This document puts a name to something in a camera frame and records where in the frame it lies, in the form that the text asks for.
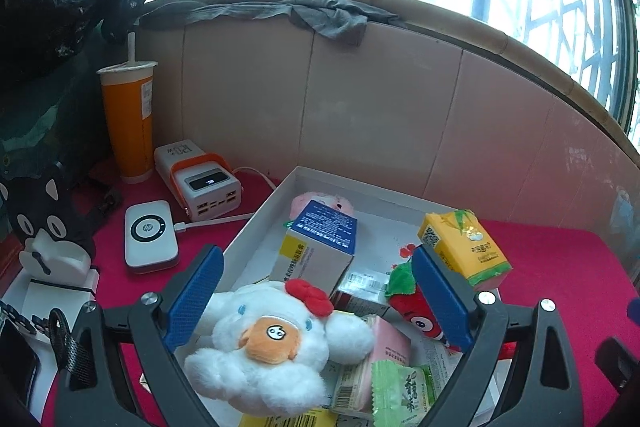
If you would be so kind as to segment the green snack packet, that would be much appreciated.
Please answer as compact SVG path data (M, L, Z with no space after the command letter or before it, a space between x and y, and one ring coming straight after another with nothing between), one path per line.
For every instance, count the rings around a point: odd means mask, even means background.
M409 367L390 360L374 362L371 387L375 427L419 426L436 400L427 366Z

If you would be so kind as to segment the red chili plush toy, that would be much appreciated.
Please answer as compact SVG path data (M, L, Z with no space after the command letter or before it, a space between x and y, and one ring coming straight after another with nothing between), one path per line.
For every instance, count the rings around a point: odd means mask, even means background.
M452 352L461 352L459 347L448 341L436 321L432 308L416 283L410 261L393 265L384 295L388 304L425 337L439 341Z

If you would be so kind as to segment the yellow drink carton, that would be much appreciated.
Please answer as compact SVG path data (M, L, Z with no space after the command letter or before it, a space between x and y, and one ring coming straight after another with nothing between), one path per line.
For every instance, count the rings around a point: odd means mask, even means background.
M418 237L476 291L492 291L512 270L501 248L471 210L427 213Z

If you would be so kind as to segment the white plush doll red bow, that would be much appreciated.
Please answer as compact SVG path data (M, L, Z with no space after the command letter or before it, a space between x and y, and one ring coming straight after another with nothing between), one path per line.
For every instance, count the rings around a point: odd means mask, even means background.
M334 309L304 280L265 281L210 297L183 370L202 397L254 416L292 417L326 399L326 363L354 365L373 350L372 327Z

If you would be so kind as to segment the white yellow Glucophage box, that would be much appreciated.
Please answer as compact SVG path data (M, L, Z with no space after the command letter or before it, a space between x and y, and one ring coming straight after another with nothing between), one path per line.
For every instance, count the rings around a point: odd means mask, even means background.
M243 414L240 427L335 427L338 416L323 407L297 416L256 417Z

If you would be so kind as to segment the blue white medicine box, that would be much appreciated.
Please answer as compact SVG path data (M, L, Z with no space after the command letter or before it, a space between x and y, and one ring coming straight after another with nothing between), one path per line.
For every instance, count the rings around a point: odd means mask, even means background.
M270 281L306 281L331 295L352 264L358 221L311 199L285 232Z

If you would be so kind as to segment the teal pink long box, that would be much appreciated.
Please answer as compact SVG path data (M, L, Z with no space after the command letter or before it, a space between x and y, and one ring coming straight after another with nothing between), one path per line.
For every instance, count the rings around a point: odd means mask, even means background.
M390 322L377 315L367 315L364 321L374 334L374 346L367 358L357 365L342 366L338 373L330 410L347 416L371 418L372 364L392 361L407 366L411 341Z

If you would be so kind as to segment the red white medicine box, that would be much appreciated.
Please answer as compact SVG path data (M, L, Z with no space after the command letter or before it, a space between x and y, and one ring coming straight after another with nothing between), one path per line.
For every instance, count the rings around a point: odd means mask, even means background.
M352 270L345 273L330 300L335 309L365 317L384 317L390 309L385 298L390 276L376 271Z

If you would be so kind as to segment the white HP portable device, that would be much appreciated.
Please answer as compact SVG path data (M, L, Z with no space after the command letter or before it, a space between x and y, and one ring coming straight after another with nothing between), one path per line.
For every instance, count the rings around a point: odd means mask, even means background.
M125 212L124 259L134 273L172 268L179 251L166 200L132 205Z

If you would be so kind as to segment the black white cat figure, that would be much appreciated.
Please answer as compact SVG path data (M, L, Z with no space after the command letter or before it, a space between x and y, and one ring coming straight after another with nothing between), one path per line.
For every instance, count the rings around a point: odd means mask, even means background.
M22 245L23 269L34 279L65 286L84 285L96 255L93 233L76 209L62 170L41 176L1 179L1 199Z

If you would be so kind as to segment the white orange power bank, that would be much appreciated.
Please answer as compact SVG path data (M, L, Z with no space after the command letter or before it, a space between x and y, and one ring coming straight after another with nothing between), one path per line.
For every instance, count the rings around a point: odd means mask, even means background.
M241 182L221 156L182 140L157 147L154 161L190 221L213 220L239 208Z

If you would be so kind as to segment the orange drink cup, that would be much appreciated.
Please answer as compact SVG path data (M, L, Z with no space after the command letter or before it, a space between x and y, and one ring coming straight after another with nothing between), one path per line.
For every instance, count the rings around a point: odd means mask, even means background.
M122 181L149 179L153 158L153 78L155 61L122 63L98 70L112 151Z

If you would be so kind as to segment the beige padded headboard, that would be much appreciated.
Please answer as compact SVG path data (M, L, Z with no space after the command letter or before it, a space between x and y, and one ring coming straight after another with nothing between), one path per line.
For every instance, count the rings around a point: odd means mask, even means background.
M416 0L335 42L285 15L209 17L157 0L137 52L157 64L154 140L190 139L283 178L306 166L470 208L596 233L639 272L639 155L578 82L504 32Z

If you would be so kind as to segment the white drinking straw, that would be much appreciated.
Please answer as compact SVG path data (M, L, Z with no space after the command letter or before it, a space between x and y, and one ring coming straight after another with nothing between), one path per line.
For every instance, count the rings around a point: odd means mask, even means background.
M127 36L127 65L134 66L136 64L136 33L128 32Z

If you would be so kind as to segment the grey cloth on headboard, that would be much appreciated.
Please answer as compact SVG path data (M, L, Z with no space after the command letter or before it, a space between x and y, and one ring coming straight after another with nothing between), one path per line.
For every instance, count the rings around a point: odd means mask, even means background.
M284 17L293 26L320 37L360 46L368 23L407 28L402 18L376 6L354 0L280 0L204 4L170 2L141 15L138 24L149 30L167 30L220 18L270 20Z

